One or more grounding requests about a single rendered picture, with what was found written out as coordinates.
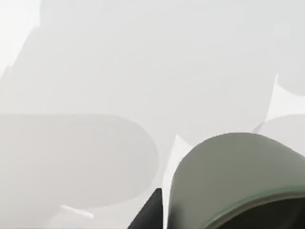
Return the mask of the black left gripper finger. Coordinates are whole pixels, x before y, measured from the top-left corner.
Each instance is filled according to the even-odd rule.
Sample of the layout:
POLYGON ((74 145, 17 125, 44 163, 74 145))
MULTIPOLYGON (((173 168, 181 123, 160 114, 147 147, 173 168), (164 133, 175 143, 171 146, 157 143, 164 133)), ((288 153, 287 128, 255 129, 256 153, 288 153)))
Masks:
POLYGON ((127 229, 163 229, 163 193, 160 187, 150 195, 127 229))

